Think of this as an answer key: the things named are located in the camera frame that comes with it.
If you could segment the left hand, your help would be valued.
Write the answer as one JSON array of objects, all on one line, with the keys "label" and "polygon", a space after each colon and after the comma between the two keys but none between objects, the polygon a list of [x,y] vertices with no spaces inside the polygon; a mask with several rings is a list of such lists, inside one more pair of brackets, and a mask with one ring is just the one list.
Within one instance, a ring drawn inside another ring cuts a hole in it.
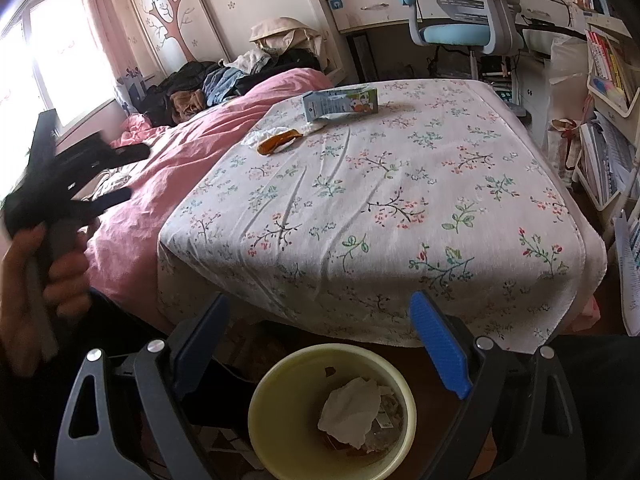
[{"label": "left hand", "polygon": [[[55,260],[48,271],[41,296],[49,312],[62,320],[75,321],[90,308],[85,251],[93,231],[92,226],[79,231],[75,248]],[[17,232],[2,261],[1,347],[18,376],[34,374],[42,356],[41,340],[28,305],[26,266],[45,235],[45,226]]]}]

